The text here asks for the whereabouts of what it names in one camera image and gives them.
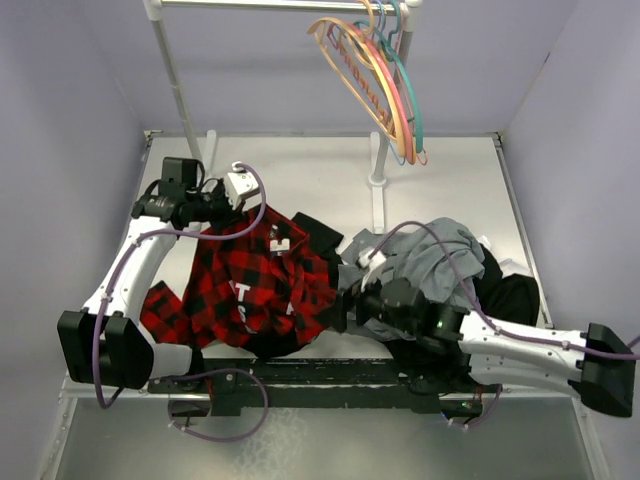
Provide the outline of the red black plaid shirt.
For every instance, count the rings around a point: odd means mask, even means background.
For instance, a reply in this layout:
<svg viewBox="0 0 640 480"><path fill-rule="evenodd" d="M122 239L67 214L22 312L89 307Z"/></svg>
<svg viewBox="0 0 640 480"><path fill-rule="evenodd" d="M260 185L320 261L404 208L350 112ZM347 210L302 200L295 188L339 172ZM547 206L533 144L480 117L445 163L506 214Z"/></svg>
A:
<svg viewBox="0 0 640 480"><path fill-rule="evenodd" d="M294 262L280 219L271 207L256 206L223 230L224 236L247 226L246 235L224 242L198 241L184 293L177 296L160 281L150 288L141 320L153 336L171 343L187 341L204 348L214 341L244 349L255 334L282 318L287 301L278 289L291 285Z"/></svg>

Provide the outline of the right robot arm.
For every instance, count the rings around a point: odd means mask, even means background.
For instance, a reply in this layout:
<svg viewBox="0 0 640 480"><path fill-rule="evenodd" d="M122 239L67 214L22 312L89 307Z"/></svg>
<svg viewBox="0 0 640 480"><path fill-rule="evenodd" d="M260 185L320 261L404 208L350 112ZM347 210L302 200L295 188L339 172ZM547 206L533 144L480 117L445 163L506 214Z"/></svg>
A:
<svg viewBox="0 0 640 480"><path fill-rule="evenodd" d="M639 359L609 327L541 329L492 319L426 299L404 278L356 282L339 290L335 329L353 313L358 324L378 320L444 357L446 383L456 391L478 385L518 385L578 398L591 410L629 418Z"/></svg>

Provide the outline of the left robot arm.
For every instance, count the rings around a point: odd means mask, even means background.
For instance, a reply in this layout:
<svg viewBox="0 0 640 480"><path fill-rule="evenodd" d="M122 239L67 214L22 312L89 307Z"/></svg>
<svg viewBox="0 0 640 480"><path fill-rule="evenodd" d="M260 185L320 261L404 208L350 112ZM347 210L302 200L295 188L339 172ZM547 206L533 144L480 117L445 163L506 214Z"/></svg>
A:
<svg viewBox="0 0 640 480"><path fill-rule="evenodd" d="M261 191L240 162L212 188L204 174L197 159L164 158L160 177L133 204L124 241L99 287L80 309L61 314L57 333L72 381L96 391L140 389L164 377L184 392L204 384L195 347L161 341L141 320L156 273L179 239L196 238L198 224L228 224Z"/></svg>

